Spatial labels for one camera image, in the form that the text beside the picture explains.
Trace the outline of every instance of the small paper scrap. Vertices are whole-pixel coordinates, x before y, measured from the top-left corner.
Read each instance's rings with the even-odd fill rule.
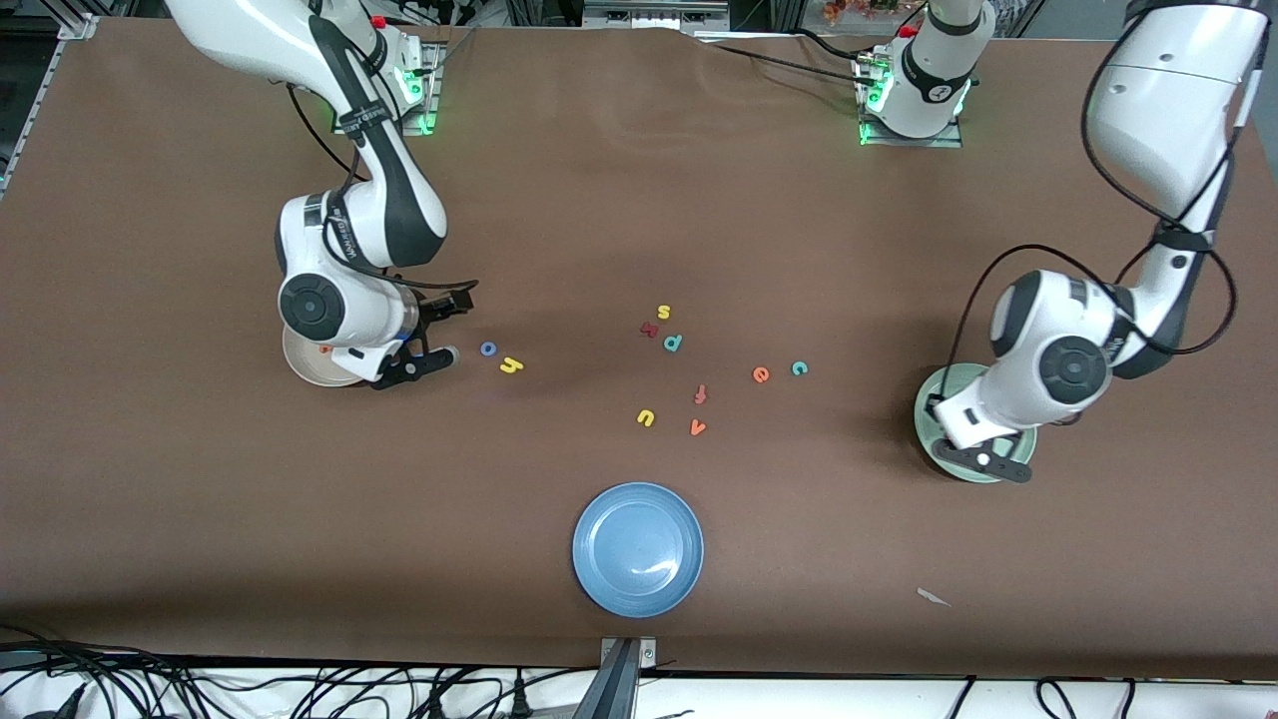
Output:
[[[944,604],[946,607],[953,607],[953,604],[950,604],[948,602],[941,599],[939,596],[929,593],[928,590],[925,590],[923,587],[919,587],[918,591],[919,591],[919,596],[921,596],[923,599],[930,602],[932,604]]]

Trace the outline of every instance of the beige plate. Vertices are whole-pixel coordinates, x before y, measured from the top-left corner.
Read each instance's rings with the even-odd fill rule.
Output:
[[[320,387],[348,387],[363,382],[332,363],[332,352],[284,327],[284,358],[299,378]]]

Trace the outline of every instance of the plate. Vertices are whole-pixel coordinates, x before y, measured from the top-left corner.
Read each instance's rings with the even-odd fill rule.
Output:
[[[988,368],[984,365],[976,365],[974,363],[956,363],[950,368],[950,379],[946,381],[946,400],[958,395],[967,388],[976,378],[982,375]],[[937,464],[938,467],[950,473],[955,478],[964,480],[965,483],[978,483],[978,484],[993,484],[1001,483],[998,478],[992,478],[989,475],[978,473],[975,470],[969,470],[953,462],[946,462],[944,460],[938,460],[932,452],[932,446],[941,438],[946,437],[944,430],[941,425],[928,415],[928,398],[932,397],[937,391],[941,390],[941,375],[944,374],[944,368],[937,370],[932,374],[919,395],[914,397],[914,430],[919,435],[919,442],[923,443],[923,451],[928,453],[928,457]],[[1012,441],[1006,438],[997,438],[994,441],[994,455],[999,457],[1010,457],[1016,462],[1029,464],[1030,458],[1034,457],[1034,448],[1038,446],[1038,428],[1026,430],[1021,442],[1012,446]]]
[[[349,387],[364,382],[332,361],[332,351],[284,326],[284,359],[296,375],[313,386]]]
[[[596,604],[630,619],[674,609],[697,585],[705,553],[688,503],[649,483],[617,485],[576,522],[573,568]]]

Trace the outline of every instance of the white floor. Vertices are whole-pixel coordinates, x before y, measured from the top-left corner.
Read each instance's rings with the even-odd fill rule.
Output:
[[[366,672],[358,677],[372,681],[389,669]],[[530,670],[525,678],[542,674]],[[202,673],[225,682],[247,686],[277,676],[307,676],[309,670],[216,670]],[[20,673],[0,676],[0,687],[8,686]],[[433,670],[414,670],[414,677],[431,678]],[[509,690],[514,672],[492,670],[473,677],[493,677]],[[574,705],[590,682],[592,673],[583,672],[535,685],[528,690],[533,709]],[[52,711],[83,681],[78,677],[54,679],[36,676],[0,697],[0,719],[23,719],[37,711]],[[89,682],[81,704],[79,719],[106,719],[109,713],[96,685]],[[748,718],[875,718],[875,719],[944,719],[964,686],[962,679],[657,679],[644,681],[639,690],[635,719],[671,718],[689,711],[690,719],[748,719]],[[1074,705],[1079,719],[1116,719],[1122,705],[1126,686],[1121,682],[1062,682],[1062,688]],[[225,692],[206,686],[210,697],[229,714],[245,719],[286,719],[311,690],[309,681],[272,686],[248,693]],[[343,687],[312,710],[309,716],[330,716],[348,701],[358,688]],[[424,701],[426,688],[415,695],[406,686],[380,688],[376,692],[389,702],[390,716],[406,716],[410,706]],[[449,719],[469,719],[470,714],[497,693],[495,683],[456,686],[443,697]],[[1062,718],[1068,714],[1048,691],[1048,705]],[[164,697],[170,716],[187,716],[173,693]],[[118,716],[138,716],[120,696],[115,697]],[[502,713],[510,710],[510,700],[500,705]],[[1278,686],[1273,685],[1219,685],[1141,682],[1128,714],[1130,719],[1265,719],[1278,710]],[[369,701],[359,704],[340,716],[351,719],[383,719],[387,706]],[[1029,681],[978,681],[958,716],[961,719],[1013,719],[1044,718],[1034,695],[1034,682]]]

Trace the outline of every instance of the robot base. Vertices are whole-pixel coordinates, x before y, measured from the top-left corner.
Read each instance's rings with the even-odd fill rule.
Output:
[[[964,388],[970,386],[973,381],[980,377],[985,372],[984,365],[974,365],[970,363],[960,363],[950,369],[950,379],[946,384],[946,397],[953,397],[958,395]],[[938,455],[950,455],[951,458],[957,460],[964,453],[973,453],[974,456],[980,452],[980,448],[971,448],[969,451],[956,451],[946,439],[944,430],[937,424],[932,415],[928,412],[928,401],[941,390],[941,374],[944,373],[944,368],[937,370],[932,374],[927,382],[923,383],[923,388],[919,390],[919,395],[914,398],[914,430],[919,435],[919,442],[923,444],[923,451],[928,453],[928,457],[937,465],[937,467],[944,470],[947,474],[964,480],[966,483],[980,483],[990,484],[999,481],[1001,478],[993,474],[984,473],[976,469],[965,467],[952,460],[939,457]],[[1034,457],[1034,448],[1038,446],[1038,429],[1031,429],[1021,433],[1019,437],[1012,438],[997,438],[990,443],[990,455],[993,460],[1010,460],[1015,465],[1025,466],[1024,471],[1012,465],[1012,471],[1008,479],[1016,483],[1025,483],[1030,479],[1029,461]]]
[[[856,86],[856,123],[861,144],[962,147],[962,134],[958,130],[957,117],[951,117],[944,129],[932,137],[914,138],[892,132],[878,115],[869,110],[866,105],[877,101],[877,93],[883,92],[884,73],[891,68],[889,51],[887,45],[878,45],[872,52],[864,52],[858,59],[851,60],[854,77],[870,78],[875,82],[873,86]]]

